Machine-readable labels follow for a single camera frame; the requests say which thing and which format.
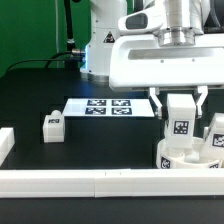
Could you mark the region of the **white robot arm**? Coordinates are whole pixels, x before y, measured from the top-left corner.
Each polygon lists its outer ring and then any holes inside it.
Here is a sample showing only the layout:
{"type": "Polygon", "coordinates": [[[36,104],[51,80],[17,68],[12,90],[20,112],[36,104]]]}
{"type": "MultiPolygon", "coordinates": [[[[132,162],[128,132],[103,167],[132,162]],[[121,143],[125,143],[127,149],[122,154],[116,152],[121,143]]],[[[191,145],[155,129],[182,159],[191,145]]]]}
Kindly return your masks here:
{"type": "Polygon", "coordinates": [[[115,91],[146,91],[162,115],[161,90],[195,89],[197,114],[210,88],[224,87],[224,32],[204,32],[214,0],[91,0],[91,40],[84,77],[115,91]]]}

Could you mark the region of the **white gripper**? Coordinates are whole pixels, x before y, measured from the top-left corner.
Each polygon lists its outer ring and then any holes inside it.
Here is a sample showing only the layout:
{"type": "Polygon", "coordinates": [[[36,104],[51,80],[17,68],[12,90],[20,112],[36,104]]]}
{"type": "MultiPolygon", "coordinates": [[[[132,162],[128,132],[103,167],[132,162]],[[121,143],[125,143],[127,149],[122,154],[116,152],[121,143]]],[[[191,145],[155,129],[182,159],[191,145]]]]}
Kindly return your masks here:
{"type": "Polygon", "coordinates": [[[162,118],[158,88],[198,86],[194,97],[196,117],[200,119],[208,87],[223,85],[224,34],[197,36],[193,46],[160,46],[149,34],[123,36],[112,48],[110,88],[114,91],[149,89],[148,98],[158,119],[162,118]]]}

